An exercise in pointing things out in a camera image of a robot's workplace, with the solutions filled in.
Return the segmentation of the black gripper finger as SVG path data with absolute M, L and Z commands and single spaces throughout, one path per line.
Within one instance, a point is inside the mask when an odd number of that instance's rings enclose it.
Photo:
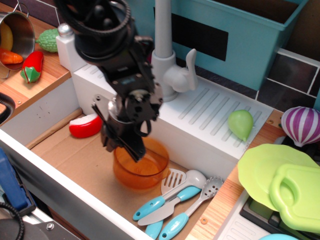
M 100 135 L 103 147 L 108 152 L 113 152 L 117 147 L 116 136 L 105 122 L 102 124 Z

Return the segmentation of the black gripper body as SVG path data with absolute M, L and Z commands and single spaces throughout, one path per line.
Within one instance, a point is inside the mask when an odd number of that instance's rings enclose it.
M 118 97 L 109 100 L 100 94 L 96 94 L 93 97 L 92 109 L 101 118 L 102 123 L 106 123 L 114 133 L 117 142 L 116 148 L 124 148 L 129 156 L 135 162 L 138 162 L 146 154 L 143 142 L 143 137 L 146 134 L 138 129 L 139 125 L 121 115 L 121 103 Z

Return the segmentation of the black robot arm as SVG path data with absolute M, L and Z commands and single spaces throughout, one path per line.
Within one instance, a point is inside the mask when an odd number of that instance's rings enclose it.
M 137 33 L 124 0 L 57 0 L 57 9 L 75 33 L 75 50 L 96 66 L 115 91 L 112 99 L 96 95 L 92 108 L 101 118 L 101 141 L 107 151 L 124 148 L 138 162 L 146 154 L 143 138 L 159 116 L 163 93 L 148 55 L 149 36 Z

